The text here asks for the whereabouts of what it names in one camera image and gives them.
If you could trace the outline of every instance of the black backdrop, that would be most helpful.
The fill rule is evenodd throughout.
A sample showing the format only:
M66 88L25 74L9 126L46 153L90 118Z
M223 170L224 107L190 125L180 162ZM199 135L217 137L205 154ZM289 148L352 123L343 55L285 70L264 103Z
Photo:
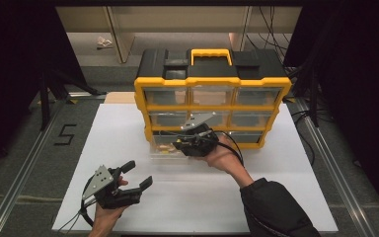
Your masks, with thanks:
M320 84L354 155L379 194L379 1L348 5Z
M54 7L0 1L0 152L50 69L86 84Z

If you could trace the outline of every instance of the yellow handle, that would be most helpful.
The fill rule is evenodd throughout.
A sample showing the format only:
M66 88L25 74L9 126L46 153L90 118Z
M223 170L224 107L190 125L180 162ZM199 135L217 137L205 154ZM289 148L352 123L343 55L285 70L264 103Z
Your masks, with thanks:
M211 49L192 49L190 51L190 65L193 66L193 59L195 57L220 57L225 56L227 57L227 62L229 63L229 66L232 65L232 58L230 57L229 49L225 48L211 48Z

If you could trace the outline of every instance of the person's hand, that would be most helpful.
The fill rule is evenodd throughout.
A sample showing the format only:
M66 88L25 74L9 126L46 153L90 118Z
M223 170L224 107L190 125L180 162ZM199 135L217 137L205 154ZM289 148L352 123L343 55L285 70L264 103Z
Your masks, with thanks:
M118 183L120 186L126 186L128 181L124 180L122 176L120 176L118 178ZM126 208L128 208L128 206L119 207L117 209L103 209L97 203L94 226L92 227L92 231L89 236L108 236Z
M230 141L225 135L218 138L218 141L231 146ZM242 167L239 159L226 147L217 145L208 155L204 157L197 157L198 160L207 162L209 167L214 167L217 170L224 171L231 174L233 170Z
M224 135L220 136L218 141L231 146L230 141ZM254 182L248 171L246 171L245 167L240 163L239 159L226 147L217 145L214 150L208 153L208 155L204 157L196 157L195 159L203 160L207 162L208 166L230 174L240 188L248 186Z

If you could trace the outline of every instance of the metal rail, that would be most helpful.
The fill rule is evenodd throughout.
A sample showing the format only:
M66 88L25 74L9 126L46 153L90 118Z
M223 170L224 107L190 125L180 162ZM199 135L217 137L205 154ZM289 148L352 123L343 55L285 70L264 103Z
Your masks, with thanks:
M20 172L18 173L17 177L11 185L11 188L5 194L5 197L3 198L0 204L0 232L2 231L5 222L11 214L15 202L17 201L17 198L20 195L21 190L23 189L28 177L30 176L31 171L33 170L36 160L38 159L45 145L45 142L54 124L54 121L63 105L63 101L58 101L54 105L53 116L51 117L46 128L39 133L38 138L36 139L35 144L33 145L33 148L30 150L30 153L27 156L26 161L20 169Z
M299 111L307 111L308 107L304 100L298 100L297 107ZM359 236L372 237L376 236L375 231L368 220L363 208L361 208L358 200L353 194L345 176L343 175L334 155L331 152L328 144L325 141L321 131L315 127L309 118L305 118L307 128L309 129L319 152L329 170L329 173L334 180L334 183L341 195L343 203L348 210L350 217L359 233Z

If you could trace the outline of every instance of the yellow storage organizer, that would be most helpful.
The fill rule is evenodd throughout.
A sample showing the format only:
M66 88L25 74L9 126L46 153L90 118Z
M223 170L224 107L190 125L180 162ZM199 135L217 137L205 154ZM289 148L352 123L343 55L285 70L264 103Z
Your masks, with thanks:
M230 133L241 148L261 148L291 82L274 50L146 49L134 82L146 139L161 152L191 114Z

